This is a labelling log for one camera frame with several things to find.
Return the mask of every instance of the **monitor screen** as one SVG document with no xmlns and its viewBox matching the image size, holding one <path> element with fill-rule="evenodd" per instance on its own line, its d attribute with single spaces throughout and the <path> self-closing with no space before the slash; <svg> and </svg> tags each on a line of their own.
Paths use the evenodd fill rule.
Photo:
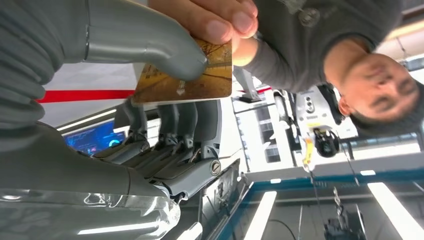
<svg viewBox="0 0 424 240">
<path fill-rule="evenodd" d="M 124 132 L 114 133 L 114 122 L 109 121 L 64 136 L 66 143 L 77 151 L 96 154 L 125 139 Z"/>
</svg>

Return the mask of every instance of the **blue frame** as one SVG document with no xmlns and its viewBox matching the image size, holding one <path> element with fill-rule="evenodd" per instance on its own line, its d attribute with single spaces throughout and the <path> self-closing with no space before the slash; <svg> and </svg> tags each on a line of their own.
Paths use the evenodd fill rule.
<svg viewBox="0 0 424 240">
<path fill-rule="evenodd" d="M 371 176 L 362 176 L 357 175 L 356 178 L 359 181 L 359 184 L 368 184 L 368 183 L 402 183 L 402 182 L 413 182 L 413 181 L 422 181 L 424 180 L 424 168 L 418 168 L 414 170 L 399 170 L 399 171 L 387 171 L 387 172 L 376 172 L 375 175 Z M 320 182 L 322 186 L 325 186 L 329 182 L 337 183 L 354 183 L 353 175 L 334 175 L 334 176 L 317 176 L 315 177 L 315 182 Z M 249 193 L 243 199 L 243 202 L 240 204 L 239 208 L 235 211 L 234 215 L 230 219 L 233 223 L 238 223 L 243 217 L 244 212 L 248 206 L 248 203 L 251 201 L 252 197 L 256 193 L 268 192 L 268 191 L 282 191 L 282 190 L 292 190 L 292 189 L 312 189 L 313 185 L 311 184 L 310 178 L 298 178 L 298 179 L 288 179 L 282 180 L 281 183 L 271 184 L 270 181 L 266 182 L 255 182 L 250 188 Z M 227 224 L 221 235 L 218 237 L 219 240 L 230 239 L 233 229 L 232 225 Z"/>
</svg>

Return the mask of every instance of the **logo on sweater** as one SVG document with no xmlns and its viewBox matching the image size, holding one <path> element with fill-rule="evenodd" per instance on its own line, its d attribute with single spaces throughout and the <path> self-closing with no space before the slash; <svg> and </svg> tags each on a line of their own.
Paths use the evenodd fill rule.
<svg viewBox="0 0 424 240">
<path fill-rule="evenodd" d="M 320 12 L 315 8 L 306 8 L 299 13 L 299 21 L 305 27 L 311 28 L 320 21 Z"/>
</svg>

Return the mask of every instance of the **man's ear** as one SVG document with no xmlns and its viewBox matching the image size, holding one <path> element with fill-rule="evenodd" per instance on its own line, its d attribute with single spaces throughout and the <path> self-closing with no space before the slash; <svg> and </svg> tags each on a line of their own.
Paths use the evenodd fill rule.
<svg viewBox="0 0 424 240">
<path fill-rule="evenodd" d="M 353 112 L 353 109 L 351 108 L 351 106 L 349 106 L 344 96 L 341 96 L 340 101 L 338 101 L 338 109 L 340 110 L 340 113 L 346 117 L 351 115 L 351 113 Z"/>
</svg>

